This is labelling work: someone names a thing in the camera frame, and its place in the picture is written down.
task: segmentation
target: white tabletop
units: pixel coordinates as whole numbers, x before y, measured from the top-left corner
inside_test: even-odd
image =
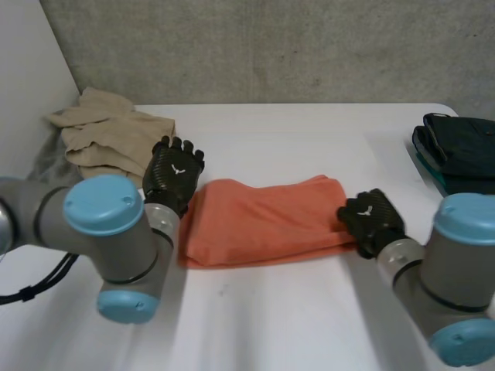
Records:
[[[386,192],[425,242],[440,200],[411,159],[410,137],[438,104],[141,106],[176,119],[204,150],[201,184],[338,179],[348,196]],[[37,282],[61,254],[23,247],[0,264],[0,292]],[[156,317],[118,325],[94,307],[101,279],[85,258],[33,301],[0,307],[0,369],[420,371],[437,360],[374,262],[355,253],[274,267],[184,271],[172,264]],[[493,369],[495,362],[478,370]]]

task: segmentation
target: folded orange cloth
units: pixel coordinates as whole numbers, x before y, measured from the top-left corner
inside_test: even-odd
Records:
[[[336,218],[346,195],[335,179],[252,188],[215,180],[197,192],[179,231],[179,263],[253,267],[338,254],[354,239]]]

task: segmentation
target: crumpled beige towel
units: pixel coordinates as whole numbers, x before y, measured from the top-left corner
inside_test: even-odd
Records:
[[[141,188],[153,146],[162,136],[175,134],[175,121],[134,109],[132,102],[120,95],[87,87],[79,107],[47,118],[63,129],[66,158],[79,167],[83,178],[119,174]]]

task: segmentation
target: blue joint cap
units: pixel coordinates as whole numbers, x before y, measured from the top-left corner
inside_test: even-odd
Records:
[[[448,366],[475,366],[495,356],[495,321],[469,319],[438,330],[430,348]]]
[[[89,236],[112,236],[132,228],[145,206],[134,183],[120,175],[99,175],[76,184],[63,202],[66,221]]]
[[[495,246],[495,197],[458,193],[445,197],[435,214],[435,229],[459,243]]]
[[[101,315],[119,323],[148,322],[158,305],[159,300],[154,296],[129,290],[102,291],[97,301]]]

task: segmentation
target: gray concrete wall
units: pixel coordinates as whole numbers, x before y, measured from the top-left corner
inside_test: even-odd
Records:
[[[42,0],[80,89],[137,104],[437,102],[495,119],[493,0]]]

